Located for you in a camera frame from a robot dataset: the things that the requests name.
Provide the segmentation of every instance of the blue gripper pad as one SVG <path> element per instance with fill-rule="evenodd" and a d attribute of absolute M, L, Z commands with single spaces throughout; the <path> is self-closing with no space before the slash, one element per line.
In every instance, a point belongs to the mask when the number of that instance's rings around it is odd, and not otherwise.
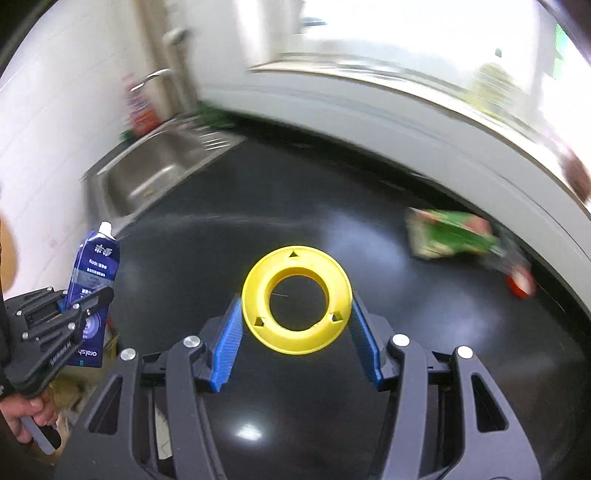
<path fill-rule="evenodd" d="M 353 298 L 349 331 L 357 350 L 357 356 L 368 380 L 378 388 L 384 380 L 379 364 L 379 349 L 371 334 L 368 323 L 363 315 L 363 308 Z"/>
<path fill-rule="evenodd" d="M 219 392 L 230 378 L 230 372 L 242 340 L 242 301 L 237 301 L 213 352 L 210 385 Z"/>

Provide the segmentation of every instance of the yellow plastic ring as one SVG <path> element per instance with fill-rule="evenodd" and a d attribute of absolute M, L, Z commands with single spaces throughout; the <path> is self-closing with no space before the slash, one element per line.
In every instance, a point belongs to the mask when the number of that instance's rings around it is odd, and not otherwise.
<path fill-rule="evenodd" d="M 269 307 L 277 284 L 294 275 L 315 280 L 326 296 L 322 319 L 302 332 L 275 321 Z M 288 355 L 317 352 L 343 331 L 351 314 L 353 292 L 341 266 L 329 255 L 310 247 L 284 247 L 261 258 L 242 288 L 242 313 L 252 334 L 267 347 Z"/>

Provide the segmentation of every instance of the sink basin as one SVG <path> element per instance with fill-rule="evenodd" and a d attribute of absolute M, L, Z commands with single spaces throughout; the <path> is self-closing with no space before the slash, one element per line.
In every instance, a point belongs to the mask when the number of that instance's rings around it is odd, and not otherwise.
<path fill-rule="evenodd" d="M 243 139 L 207 127 L 171 120 L 87 175 L 97 216 L 118 233 L 189 175 Z"/>

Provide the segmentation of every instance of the finger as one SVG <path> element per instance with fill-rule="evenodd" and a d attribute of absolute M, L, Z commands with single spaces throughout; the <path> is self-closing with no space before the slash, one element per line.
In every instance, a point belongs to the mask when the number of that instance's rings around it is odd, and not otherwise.
<path fill-rule="evenodd" d="M 35 420 L 35 423 L 37 425 L 39 425 L 40 427 L 43 427 L 44 425 L 47 425 L 49 423 L 49 421 L 51 420 L 51 418 L 53 417 L 53 414 L 56 412 L 56 408 L 54 406 L 53 403 L 46 403 L 45 406 L 43 407 L 43 410 L 41 412 L 39 412 L 37 415 L 35 415 L 33 417 L 33 420 Z"/>
<path fill-rule="evenodd" d="M 21 434 L 22 423 L 20 419 L 6 419 L 6 423 L 15 437 L 18 437 Z"/>
<path fill-rule="evenodd" d="M 0 411 L 7 421 L 36 415 L 42 412 L 43 408 L 43 400 L 39 397 L 26 400 L 20 395 L 11 395 L 0 402 Z"/>
<path fill-rule="evenodd" d="M 46 388 L 41 394 L 41 399 L 43 403 L 53 403 L 53 390 L 50 387 Z"/>
<path fill-rule="evenodd" d="M 33 440 L 33 436 L 29 433 L 29 431 L 21 422 L 19 422 L 19 424 L 21 425 L 21 430 L 18 433 L 18 435 L 15 434 L 17 440 L 21 443 L 29 443 L 31 440 Z"/>

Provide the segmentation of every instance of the silver bolt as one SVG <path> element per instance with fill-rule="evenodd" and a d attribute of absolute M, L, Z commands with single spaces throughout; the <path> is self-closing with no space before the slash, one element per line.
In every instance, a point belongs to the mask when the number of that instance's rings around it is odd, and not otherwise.
<path fill-rule="evenodd" d="M 197 335 L 190 335 L 185 337 L 183 345 L 187 348 L 195 348 L 201 344 L 201 339 Z"/>
<path fill-rule="evenodd" d="M 133 360 L 135 358 L 135 350 L 132 348 L 126 348 L 119 355 L 123 361 Z"/>
<path fill-rule="evenodd" d="M 392 343 L 397 346 L 408 346 L 410 344 L 410 338 L 403 333 L 397 333 L 392 337 Z"/>
<path fill-rule="evenodd" d="M 474 352 L 469 346 L 462 345 L 457 348 L 457 354 L 462 358 L 469 359 L 472 358 Z"/>

